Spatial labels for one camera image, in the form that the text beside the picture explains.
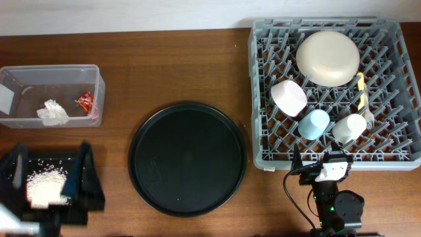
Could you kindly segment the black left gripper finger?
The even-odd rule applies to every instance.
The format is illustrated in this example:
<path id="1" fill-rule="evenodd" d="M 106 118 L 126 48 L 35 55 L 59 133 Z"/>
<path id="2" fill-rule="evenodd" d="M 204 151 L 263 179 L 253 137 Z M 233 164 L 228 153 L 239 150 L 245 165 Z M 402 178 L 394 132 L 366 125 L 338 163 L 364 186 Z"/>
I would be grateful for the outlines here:
<path id="1" fill-rule="evenodd" d="M 1 204 L 9 211 L 23 211 L 28 205 L 27 166 L 28 148 L 22 144 L 1 159 Z"/>
<path id="2" fill-rule="evenodd" d="M 99 195 L 99 179 L 89 143 L 81 144 L 61 194 L 72 199 L 78 199 L 79 196 L 93 199 Z"/>

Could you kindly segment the white cup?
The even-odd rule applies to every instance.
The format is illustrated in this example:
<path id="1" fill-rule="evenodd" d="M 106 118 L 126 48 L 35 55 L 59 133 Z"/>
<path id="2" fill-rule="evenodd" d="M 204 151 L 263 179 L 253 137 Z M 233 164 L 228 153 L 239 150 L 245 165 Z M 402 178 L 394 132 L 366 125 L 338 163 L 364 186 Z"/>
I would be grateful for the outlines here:
<path id="1" fill-rule="evenodd" d="M 351 140 L 357 139 L 366 130 L 366 120 L 358 114 L 351 114 L 339 120 L 332 128 L 334 138 L 346 144 Z"/>

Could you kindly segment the light blue cup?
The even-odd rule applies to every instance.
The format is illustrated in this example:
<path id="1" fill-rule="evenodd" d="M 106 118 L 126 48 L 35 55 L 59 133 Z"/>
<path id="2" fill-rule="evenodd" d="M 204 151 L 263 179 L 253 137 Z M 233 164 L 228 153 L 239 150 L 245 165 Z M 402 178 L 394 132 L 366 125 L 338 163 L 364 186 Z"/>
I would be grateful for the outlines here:
<path id="1" fill-rule="evenodd" d="M 315 109 L 307 114 L 298 124 L 298 131 L 307 140 L 316 140 L 323 135 L 330 123 L 330 117 L 324 110 Z"/>

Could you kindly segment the white plastic fork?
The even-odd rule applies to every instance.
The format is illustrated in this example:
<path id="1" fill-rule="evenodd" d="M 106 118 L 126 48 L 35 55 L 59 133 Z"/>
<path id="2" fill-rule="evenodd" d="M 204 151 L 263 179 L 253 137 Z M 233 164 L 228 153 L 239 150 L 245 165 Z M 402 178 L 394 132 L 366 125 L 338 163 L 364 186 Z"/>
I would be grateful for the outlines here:
<path id="1" fill-rule="evenodd" d="M 370 111 L 370 104 L 369 104 L 369 94 L 368 94 L 368 88 L 367 85 L 364 84 L 364 106 L 366 107 L 366 110 L 364 112 L 364 119 L 366 120 L 366 128 L 368 130 L 373 129 L 375 118 L 374 115 Z"/>

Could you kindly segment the pink small bowl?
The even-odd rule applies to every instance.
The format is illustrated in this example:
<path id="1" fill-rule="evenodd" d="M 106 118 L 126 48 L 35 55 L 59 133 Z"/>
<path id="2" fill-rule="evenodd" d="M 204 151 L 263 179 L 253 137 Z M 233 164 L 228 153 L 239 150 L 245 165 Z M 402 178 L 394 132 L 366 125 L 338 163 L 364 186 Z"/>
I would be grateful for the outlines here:
<path id="1" fill-rule="evenodd" d="M 307 105 L 305 92 L 292 80 L 284 80 L 272 86 L 270 93 L 278 108 L 291 117 L 296 117 Z"/>

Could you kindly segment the white tissue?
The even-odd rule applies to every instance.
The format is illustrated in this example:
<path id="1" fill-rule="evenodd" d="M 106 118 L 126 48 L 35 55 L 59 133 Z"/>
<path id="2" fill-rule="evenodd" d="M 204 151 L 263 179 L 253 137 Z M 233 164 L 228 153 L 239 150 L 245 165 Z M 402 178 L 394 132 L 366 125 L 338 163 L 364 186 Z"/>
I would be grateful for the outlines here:
<path id="1" fill-rule="evenodd" d="M 37 115 L 44 126 L 64 125 L 70 120 L 64 108 L 52 99 L 44 103 L 44 108 L 37 110 Z"/>

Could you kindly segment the yellow plastic spoon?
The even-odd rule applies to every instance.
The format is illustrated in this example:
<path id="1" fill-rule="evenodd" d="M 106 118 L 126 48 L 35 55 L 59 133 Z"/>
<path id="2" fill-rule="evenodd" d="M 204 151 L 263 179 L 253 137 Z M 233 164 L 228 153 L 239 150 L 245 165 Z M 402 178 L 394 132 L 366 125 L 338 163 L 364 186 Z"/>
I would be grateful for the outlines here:
<path id="1" fill-rule="evenodd" d="M 360 110 L 365 106 L 365 98 L 366 98 L 365 90 L 364 90 L 364 74 L 362 72 L 358 72 L 356 76 L 359 78 L 357 82 L 358 90 L 362 92 L 362 94 L 360 95 L 360 98 L 359 98 L 360 101 L 357 107 L 357 109 Z"/>

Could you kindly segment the red snack wrapper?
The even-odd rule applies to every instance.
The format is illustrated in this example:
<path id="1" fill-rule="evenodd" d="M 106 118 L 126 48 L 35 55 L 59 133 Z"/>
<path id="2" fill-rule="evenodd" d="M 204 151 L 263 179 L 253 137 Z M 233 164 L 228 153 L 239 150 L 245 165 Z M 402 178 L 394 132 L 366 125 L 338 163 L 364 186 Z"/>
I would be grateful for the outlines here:
<path id="1" fill-rule="evenodd" d="M 75 102 L 84 110 L 86 115 L 91 114 L 94 105 L 94 96 L 90 92 L 85 92 Z"/>

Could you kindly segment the beige large bowl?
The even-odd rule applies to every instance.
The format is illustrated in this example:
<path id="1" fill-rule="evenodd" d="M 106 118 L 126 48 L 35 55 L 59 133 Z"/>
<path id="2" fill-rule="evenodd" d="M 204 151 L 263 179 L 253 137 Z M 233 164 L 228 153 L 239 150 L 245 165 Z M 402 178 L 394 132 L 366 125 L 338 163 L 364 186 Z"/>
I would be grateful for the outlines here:
<path id="1" fill-rule="evenodd" d="M 359 69 L 359 50 L 348 36 L 333 31 L 311 34 L 298 47 L 296 63 L 314 84 L 338 87 L 350 82 Z"/>

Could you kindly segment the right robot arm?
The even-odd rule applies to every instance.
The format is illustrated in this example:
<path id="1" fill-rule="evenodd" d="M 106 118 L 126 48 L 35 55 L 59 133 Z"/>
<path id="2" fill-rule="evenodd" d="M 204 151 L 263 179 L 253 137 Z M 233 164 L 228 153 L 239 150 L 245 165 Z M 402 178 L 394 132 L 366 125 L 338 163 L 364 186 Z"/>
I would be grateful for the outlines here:
<path id="1" fill-rule="evenodd" d="M 338 189 L 338 183 L 348 177 L 353 157 L 346 154 L 337 143 L 325 152 L 323 160 L 304 165 L 297 145 L 294 146 L 291 170 L 285 175 L 283 187 L 291 175 L 299 176 L 301 186 L 310 185 L 310 196 L 316 204 L 320 227 L 309 219 L 311 236 L 356 236 L 362 226 L 364 198 L 350 190 Z"/>

